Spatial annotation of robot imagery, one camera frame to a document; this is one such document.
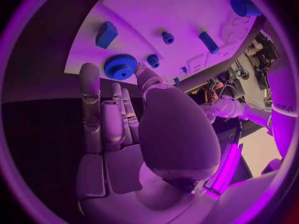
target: blue plastic part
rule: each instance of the blue plastic part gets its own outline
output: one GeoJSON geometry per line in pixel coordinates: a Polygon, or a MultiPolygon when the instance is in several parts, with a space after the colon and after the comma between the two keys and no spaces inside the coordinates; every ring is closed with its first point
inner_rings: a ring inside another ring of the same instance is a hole
{"type": "Polygon", "coordinates": [[[163,41],[169,45],[174,42],[174,36],[171,35],[169,32],[164,31],[162,33],[163,41]]]}
{"type": "Polygon", "coordinates": [[[96,36],[96,45],[106,49],[117,35],[116,27],[112,22],[106,21],[101,26],[99,33],[96,36]]]}
{"type": "Polygon", "coordinates": [[[217,44],[213,41],[213,39],[209,36],[208,33],[206,33],[205,31],[202,32],[199,35],[199,39],[206,45],[206,47],[209,49],[209,51],[212,54],[216,54],[219,51],[219,47],[217,46],[217,44]]]}
{"type": "Polygon", "coordinates": [[[125,80],[135,71],[136,59],[129,54],[119,54],[110,57],[104,65],[105,75],[114,80],[125,80]]]}
{"type": "Polygon", "coordinates": [[[187,69],[187,67],[184,66],[184,67],[182,68],[182,70],[183,70],[183,72],[184,72],[185,74],[188,74],[188,69],[187,69]]]}
{"type": "Polygon", "coordinates": [[[152,68],[157,68],[160,65],[159,58],[156,54],[149,55],[147,61],[152,68]]]}
{"type": "Polygon", "coordinates": [[[239,16],[260,16],[262,13],[250,0],[231,0],[231,6],[239,16]]]}
{"type": "Polygon", "coordinates": [[[174,78],[173,81],[174,81],[177,85],[179,84],[179,78],[178,78],[178,77],[174,78]]]}

